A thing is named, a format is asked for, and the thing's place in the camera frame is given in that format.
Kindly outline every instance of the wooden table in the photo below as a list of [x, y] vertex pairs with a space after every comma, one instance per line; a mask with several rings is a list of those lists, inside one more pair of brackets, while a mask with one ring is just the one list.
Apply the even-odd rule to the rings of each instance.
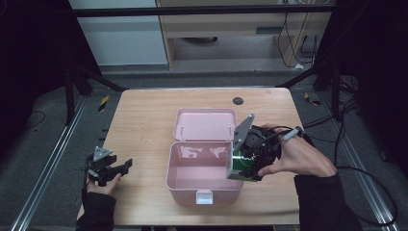
[[[243, 98], [242, 105], [233, 103]], [[301, 125], [287, 89], [127, 90], [118, 103], [104, 147], [117, 164], [133, 166], [115, 190], [117, 225], [264, 225], [298, 224], [292, 173], [245, 182], [232, 205], [178, 205], [166, 187], [169, 149], [177, 111], [182, 108], [231, 108], [241, 123], [251, 113], [254, 125]]]

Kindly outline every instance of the gray carpet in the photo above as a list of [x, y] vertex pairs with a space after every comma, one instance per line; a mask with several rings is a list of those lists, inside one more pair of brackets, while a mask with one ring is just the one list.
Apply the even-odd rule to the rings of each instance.
[[[182, 63], [183, 60], [191, 60], [192, 52], [185, 52], [184, 56], [177, 54], [175, 69], [170, 72], [143, 73], [139, 75], [107, 75], [106, 77], [126, 88], [197, 88], [197, 87], [271, 87], [282, 84], [292, 79], [300, 70], [282, 68], [277, 65], [274, 69], [242, 68], [234, 71], [213, 72], [210, 67], [211, 60], [221, 60], [222, 52], [216, 58], [212, 55], [200, 54], [200, 59], [195, 57], [201, 65], [199, 67], [185, 67], [191, 63]], [[256, 57], [236, 56], [227, 66], [231, 67], [241, 63], [237, 60], [251, 60]], [[51, 182], [40, 201], [36, 212], [31, 220], [30, 227], [68, 227], [73, 230], [76, 217], [81, 203], [82, 171], [85, 158], [93, 152], [96, 145], [101, 146], [109, 129], [115, 107], [120, 97], [119, 92], [107, 89], [105, 86], [90, 81], [94, 91], [87, 99], [85, 110], [79, 120], [64, 155], [62, 156]], [[298, 109], [303, 124], [315, 119], [328, 116], [322, 106], [315, 106], [304, 99], [304, 91], [310, 90], [313, 78], [308, 78], [298, 86], [293, 87], [291, 93]], [[99, 103], [104, 95], [108, 94], [110, 100], [104, 112], [97, 111]], [[21, 136], [15, 141], [9, 151], [10, 158], [1, 164], [0, 168], [0, 229], [9, 230], [7, 227], [13, 224], [33, 186], [36, 184], [42, 169], [47, 163], [50, 154], [61, 135], [65, 118], [64, 89], [57, 89], [41, 96], [34, 110], [42, 113], [33, 113], [27, 123], [27, 127], [21, 132]], [[408, 180], [401, 173], [398, 166], [392, 163], [384, 163], [379, 157], [379, 147], [370, 133], [363, 119], [356, 113], [349, 112], [345, 117], [345, 130], [349, 135], [359, 158], [366, 169], [377, 176], [388, 190], [393, 194], [398, 204], [399, 219], [397, 225], [400, 230], [408, 231], [408, 208], [405, 203], [408, 196]], [[332, 122], [328, 121], [320, 126], [308, 128], [306, 132], [318, 139], [314, 139], [316, 147], [333, 160], [337, 132]], [[348, 165], [348, 160], [342, 148], [339, 148], [339, 165]], [[344, 192], [350, 207], [365, 218], [375, 220], [375, 215], [363, 194], [354, 172], [340, 170], [344, 182]], [[365, 230], [383, 230], [363, 223]], [[277, 227], [277, 230], [293, 230], [292, 226]]]

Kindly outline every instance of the wire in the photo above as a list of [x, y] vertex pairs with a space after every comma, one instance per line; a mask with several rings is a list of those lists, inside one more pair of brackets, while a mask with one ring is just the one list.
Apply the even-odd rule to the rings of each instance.
[[353, 213], [355, 214], [355, 216], [356, 216], [358, 219], [360, 219], [360, 220], [362, 220], [362, 221], [364, 221], [364, 222], [366, 222], [366, 223], [368, 223], [368, 224], [377, 226], [377, 227], [389, 226], [389, 225], [392, 225], [393, 223], [395, 223], [396, 219], [398, 218], [398, 207], [397, 207], [396, 202], [395, 202], [394, 198], [392, 197], [390, 191], [387, 189], [387, 187], [384, 186], [384, 184], [381, 183], [380, 180], [378, 180], [378, 178], [376, 178], [376, 177], [373, 176], [372, 174], [370, 174], [370, 173], [368, 173], [368, 172], [366, 172], [366, 171], [364, 171], [364, 170], [361, 170], [361, 169], [359, 169], [359, 168], [357, 168], [357, 167], [343, 167], [343, 166], [340, 166], [340, 167], [337, 167], [337, 169], [356, 170], [356, 171], [359, 171], [359, 172], [364, 173], [364, 174], [366, 174], [367, 176], [371, 177], [371, 179], [372, 179], [372, 180], [384, 191], [384, 193], [390, 198], [390, 201], [391, 201], [391, 203], [393, 204], [393, 207], [394, 207], [393, 219], [390, 220], [390, 221], [388, 221], [388, 222], [386, 222], [386, 223], [380, 223], [380, 222], [377, 222], [377, 221], [372, 221], [372, 220], [363, 218], [363, 217], [357, 215], [357, 214], [353, 211]]
[[34, 113], [42, 114], [42, 119], [41, 119], [38, 123], [36, 123], [36, 124], [34, 124], [34, 125], [31, 125], [31, 126], [24, 127], [23, 129], [30, 129], [30, 128], [37, 127], [37, 126], [39, 126], [39, 125], [45, 120], [45, 112], [42, 112], [42, 111], [33, 111], [32, 114], [34, 114]]
[[2, 15], [2, 14], [4, 14], [5, 12], [6, 12], [6, 10], [7, 10], [7, 2], [6, 2], [7, 0], [3, 0], [3, 3], [4, 3], [4, 9], [3, 9], [3, 11], [2, 12], [0, 12], [0, 15]]
[[352, 169], [352, 170], [357, 170], [357, 171], [359, 171], [359, 172], [362, 172], [362, 173], [368, 175], [369, 177], [371, 177], [371, 179], [372, 179], [378, 186], [380, 186], [380, 187], [382, 188], [382, 190], [385, 192], [385, 194], [390, 198], [390, 201], [393, 203], [393, 206], [394, 206], [394, 208], [395, 208], [395, 215], [394, 215], [394, 217], [393, 217], [393, 219], [392, 219], [391, 221], [386, 222], [386, 223], [379, 223], [379, 222], [372, 221], [372, 220], [369, 220], [369, 219], [366, 219], [366, 218], [362, 218], [361, 216], [357, 215], [354, 211], [353, 211], [353, 213], [355, 214], [355, 216], [356, 216], [358, 219], [360, 219], [360, 220], [362, 220], [363, 222], [366, 222], [366, 223], [368, 223], [368, 224], [371, 224], [371, 225], [374, 225], [374, 226], [377, 226], [377, 227], [388, 226], [388, 225], [393, 224], [393, 223], [396, 221], [396, 219], [397, 219], [397, 217], [398, 217], [398, 209], [397, 209], [396, 203], [395, 203], [395, 201], [394, 201], [394, 199], [393, 199], [391, 193], [387, 190], [387, 188], [386, 188], [376, 177], [374, 177], [372, 174], [370, 174], [370, 173], [368, 173], [368, 172], [366, 172], [366, 171], [364, 171], [364, 170], [362, 170], [362, 169], [359, 169], [359, 168], [357, 168], [357, 167], [343, 167], [343, 166], [338, 167], [338, 166], [337, 166], [339, 143], [340, 143], [340, 140], [343, 138], [343, 136], [344, 136], [344, 134], [345, 134], [344, 116], [345, 116], [345, 114], [346, 114], [347, 112], [349, 112], [350, 110], [353, 110], [353, 109], [355, 109], [355, 108], [356, 108], [356, 102], [355, 102], [355, 100], [354, 100], [354, 99], [350, 99], [350, 100], [348, 100], [347, 102], [344, 103], [344, 108], [342, 109], [342, 112], [340, 113], [340, 123], [341, 123], [341, 125], [340, 125], [340, 131], [339, 131], [338, 137], [337, 137], [337, 139], [336, 139], [336, 144], [335, 144], [334, 166], [335, 166], [337, 169]]
[[316, 138], [316, 137], [312, 137], [312, 136], [309, 136], [309, 137], [312, 138], [312, 139], [318, 140], [318, 141], [336, 142], [336, 141], [328, 141], [328, 140], [324, 140], [324, 139], [320, 139], [320, 138]]
[[289, 44], [291, 45], [293, 57], [299, 62], [299, 64], [310, 64], [312, 61], [310, 61], [310, 62], [300, 61], [300, 60], [297, 58], [297, 56], [295, 55], [295, 53], [294, 53], [293, 43], [292, 43], [291, 37], [290, 37], [290, 35], [289, 35], [289, 30], [288, 30], [288, 13], [285, 13], [285, 20], [284, 20], [284, 22], [283, 22], [282, 30], [281, 30], [281, 32], [279, 33], [279, 36], [278, 36], [278, 50], [279, 50], [279, 53], [280, 53], [280, 55], [281, 55], [281, 57], [282, 57], [282, 60], [283, 60], [283, 63], [285, 64], [285, 66], [287, 66], [287, 67], [294, 67], [294, 65], [288, 65], [288, 64], [286, 64], [285, 59], [283, 59], [282, 50], [280, 49], [280, 37], [281, 37], [281, 35], [282, 35], [284, 29], [286, 29], [286, 34], [287, 34], [287, 36], [288, 36]]

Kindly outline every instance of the white cabinet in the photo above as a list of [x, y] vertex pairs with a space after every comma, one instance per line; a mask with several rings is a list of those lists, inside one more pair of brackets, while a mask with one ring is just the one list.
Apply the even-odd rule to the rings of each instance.
[[[73, 9], [156, 7], [154, 0], [69, 0]], [[78, 21], [100, 66], [167, 65], [158, 16], [83, 17]]]

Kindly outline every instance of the black cable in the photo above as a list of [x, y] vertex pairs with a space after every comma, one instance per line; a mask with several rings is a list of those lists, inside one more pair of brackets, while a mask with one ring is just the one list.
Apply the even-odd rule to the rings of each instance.
[[36, 123], [36, 124], [34, 124], [34, 125], [31, 125], [31, 126], [28, 126], [28, 127], [24, 127], [23, 129], [30, 129], [30, 128], [37, 127], [37, 126], [39, 126], [39, 125], [45, 120], [45, 112], [42, 112], [42, 111], [33, 111], [33, 114], [34, 114], [34, 113], [40, 113], [40, 114], [42, 114], [42, 119], [41, 119], [38, 123]]
[[[282, 127], [282, 128], [289, 128], [289, 127], [285, 127], [285, 126], [278, 126], [278, 127], [272, 128], [272, 129], [281, 128], [281, 127]], [[266, 141], [269, 141], [270, 139], [274, 139], [274, 138], [276, 138], [276, 137], [278, 137], [278, 136], [282, 136], [282, 135], [286, 135], [286, 134], [290, 133], [290, 132], [292, 131], [292, 128], [289, 128], [289, 129], [290, 129], [290, 130], [285, 130], [285, 131], [280, 131], [280, 132], [274, 133], [274, 134], [272, 134], [272, 135], [270, 135], [270, 136], [264, 138], [263, 140], [258, 141], [257, 143], [255, 143], [255, 144], [251, 147], [250, 150], [253, 151], [253, 149], [256, 149], [256, 148], [259, 147], [262, 143], [264, 143], [264, 142], [266, 142]]]
[[311, 139], [315, 139], [315, 140], [318, 140], [318, 141], [325, 141], [325, 142], [336, 142], [336, 141], [328, 141], [328, 140], [324, 140], [324, 139], [320, 139], [320, 138], [316, 138], [316, 137], [312, 137], [312, 136], [309, 136]]
[[397, 207], [396, 202], [395, 202], [394, 198], [392, 197], [390, 191], [388, 191], [387, 187], [385, 187], [385, 186], [381, 183], [381, 181], [378, 180], [378, 178], [376, 178], [376, 177], [373, 176], [372, 174], [370, 174], [370, 173], [368, 173], [368, 172], [366, 172], [366, 171], [364, 171], [364, 170], [361, 170], [361, 169], [359, 169], [359, 168], [357, 168], [357, 167], [343, 167], [343, 166], [341, 166], [341, 167], [337, 167], [337, 169], [356, 170], [356, 171], [359, 171], [359, 172], [364, 173], [364, 174], [366, 174], [367, 176], [371, 177], [371, 179], [372, 179], [372, 180], [384, 191], [384, 193], [390, 198], [390, 201], [391, 201], [391, 203], [393, 204], [393, 207], [394, 207], [393, 219], [390, 220], [390, 221], [388, 221], [388, 222], [386, 222], [386, 223], [380, 223], [380, 222], [377, 222], [377, 221], [372, 221], [372, 220], [363, 218], [363, 217], [357, 215], [357, 214], [353, 211], [353, 213], [355, 214], [355, 216], [356, 216], [358, 219], [364, 221], [365, 223], [368, 223], [368, 224], [371, 224], [371, 225], [374, 225], [374, 226], [377, 226], [377, 227], [389, 226], [389, 225], [392, 225], [392, 224], [395, 223], [396, 219], [398, 218], [398, 207]]
[[[286, 30], [286, 34], [287, 34], [287, 36], [288, 36], [288, 41], [289, 41], [289, 44], [291, 45], [293, 57], [299, 62], [299, 64], [310, 64], [312, 61], [310, 61], [310, 62], [300, 61], [300, 60], [297, 58], [296, 54], [294, 53], [293, 43], [292, 43], [291, 37], [290, 37], [290, 35], [289, 35], [289, 30], [288, 30], [288, 13], [285, 13], [285, 20], [284, 20], [284, 22], [283, 22], [282, 30], [281, 30], [281, 32], [279, 33], [279, 36], [278, 36], [278, 50], [279, 50], [279, 53], [280, 53], [281, 56], [282, 56], [282, 59], [283, 59], [283, 54], [282, 54], [282, 51], [281, 51], [281, 49], [280, 49], [280, 37], [281, 37], [281, 34], [282, 34], [282, 32], [283, 32], [284, 29]], [[290, 66], [290, 65], [286, 64], [286, 63], [285, 63], [285, 59], [283, 59], [283, 63], [284, 63], [285, 66], [287, 66], [287, 67], [294, 67], [294, 66]]]
[[[349, 106], [344, 107], [342, 109], [341, 113], [343, 113], [343, 114], [348, 113], [350, 110], [354, 109], [353, 108], [354, 106], [356, 106], [356, 103], [353, 103], [353, 104], [351, 104]], [[318, 118], [316, 120], [305, 123], [303, 125], [303, 128], [306, 129], [306, 128], [311, 128], [311, 127], [316, 127], [316, 126], [321, 125], [322, 123], [324, 123], [324, 122], [326, 122], [326, 121], [328, 121], [328, 120], [330, 120], [332, 118], [334, 118], [333, 115], [328, 115], [328, 116], [325, 116], [325, 117], [322, 117], [322, 118]]]
[[3, 8], [3, 11], [0, 12], [0, 15], [4, 14], [7, 10], [7, 0], [3, 0], [3, 3], [4, 3], [4, 8]]
[[354, 100], [354, 99], [350, 99], [350, 100], [348, 100], [347, 102], [345, 102], [345, 103], [344, 103], [344, 108], [342, 109], [342, 112], [340, 113], [340, 124], [341, 124], [341, 125], [340, 125], [340, 131], [339, 131], [338, 137], [337, 137], [337, 139], [336, 139], [336, 144], [335, 144], [334, 166], [335, 166], [337, 169], [353, 169], [353, 170], [357, 170], [357, 171], [359, 171], [359, 172], [362, 172], [362, 173], [368, 175], [369, 177], [371, 177], [371, 179], [372, 179], [378, 186], [380, 186], [380, 187], [382, 188], [382, 190], [383, 190], [383, 191], [386, 193], [386, 195], [390, 198], [390, 201], [393, 203], [393, 206], [394, 206], [394, 208], [395, 208], [395, 215], [394, 215], [394, 217], [393, 217], [393, 219], [392, 219], [391, 221], [386, 222], [386, 223], [379, 223], [379, 222], [376, 222], [376, 221], [368, 220], [368, 219], [366, 219], [366, 218], [362, 218], [361, 216], [357, 215], [354, 211], [353, 211], [353, 213], [355, 214], [355, 216], [356, 216], [358, 219], [360, 219], [360, 220], [362, 220], [363, 222], [366, 222], [366, 223], [368, 223], [368, 224], [371, 224], [371, 225], [374, 225], [374, 226], [377, 226], [377, 227], [388, 226], [388, 225], [393, 224], [393, 223], [396, 221], [396, 218], [397, 218], [397, 216], [398, 216], [398, 209], [397, 209], [397, 206], [396, 206], [396, 203], [395, 203], [393, 197], [391, 196], [391, 194], [390, 194], [390, 192], [387, 190], [387, 188], [386, 188], [376, 177], [374, 177], [373, 175], [371, 175], [370, 173], [368, 173], [368, 172], [366, 172], [366, 171], [364, 171], [364, 170], [362, 170], [362, 169], [359, 169], [359, 168], [357, 168], [357, 167], [338, 167], [338, 166], [337, 166], [339, 143], [340, 143], [340, 140], [343, 138], [343, 136], [344, 136], [344, 134], [345, 134], [344, 116], [345, 116], [345, 114], [346, 114], [347, 112], [349, 112], [350, 110], [353, 110], [353, 109], [356, 108], [356, 102], [353, 102], [353, 103], [351, 103], [351, 104], [348, 105], [348, 106], [347, 106], [347, 103], [349, 103], [349, 102], [351, 102], [351, 101], [353, 101], [353, 100]]

